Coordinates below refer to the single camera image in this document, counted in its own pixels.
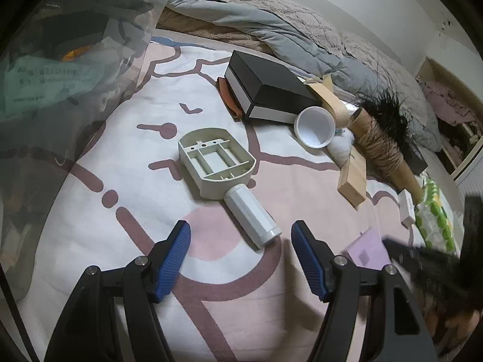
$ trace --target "white cotton ball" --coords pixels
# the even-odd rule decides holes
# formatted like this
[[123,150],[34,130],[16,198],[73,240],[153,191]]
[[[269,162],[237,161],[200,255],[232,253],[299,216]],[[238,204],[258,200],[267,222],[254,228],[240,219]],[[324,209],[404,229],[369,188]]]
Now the white cotton ball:
[[349,159],[353,143],[354,135],[349,129],[344,128],[336,131],[334,137],[327,145],[327,150],[337,166],[342,167],[345,161]]

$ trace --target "white plastic handle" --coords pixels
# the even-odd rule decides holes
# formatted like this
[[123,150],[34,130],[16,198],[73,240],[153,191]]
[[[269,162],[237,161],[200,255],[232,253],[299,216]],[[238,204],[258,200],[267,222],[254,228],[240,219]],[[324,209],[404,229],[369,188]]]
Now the white plastic handle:
[[282,232],[245,184],[230,188],[223,198],[248,237],[259,249]]

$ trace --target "purple card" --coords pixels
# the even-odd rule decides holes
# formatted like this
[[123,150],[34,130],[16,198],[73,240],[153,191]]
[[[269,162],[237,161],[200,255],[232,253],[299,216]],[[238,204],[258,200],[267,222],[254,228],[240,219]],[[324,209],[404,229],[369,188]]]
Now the purple card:
[[359,267],[380,271],[382,267],[391,263],[379,233],[373,228],[368,229],[347,246],[344,253]]

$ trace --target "folded comforter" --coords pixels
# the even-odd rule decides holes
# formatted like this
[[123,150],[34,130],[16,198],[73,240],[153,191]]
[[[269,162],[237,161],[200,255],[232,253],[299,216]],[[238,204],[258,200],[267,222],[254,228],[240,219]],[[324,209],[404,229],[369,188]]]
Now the folded comforter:
[[266,43],[281,60],[357,96],[388,86],[403,99],[410,133],[432,151],[441,149],[438,124],[416,80],[396,61],[350,33],[338,33],[319,14],[289,0],[169,0],[169,9],[217,26],[235,28]]

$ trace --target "black feather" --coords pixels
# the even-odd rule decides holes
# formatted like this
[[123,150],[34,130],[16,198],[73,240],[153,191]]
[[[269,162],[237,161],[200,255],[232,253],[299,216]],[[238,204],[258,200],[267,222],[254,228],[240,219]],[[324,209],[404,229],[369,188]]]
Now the black feather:
[[399,148],[408,136],[409,120],[401,111],[398,93],[385,89],[376,95],[361,97],[356,105],[363,107],[377,121],[379,127],[392,138]]

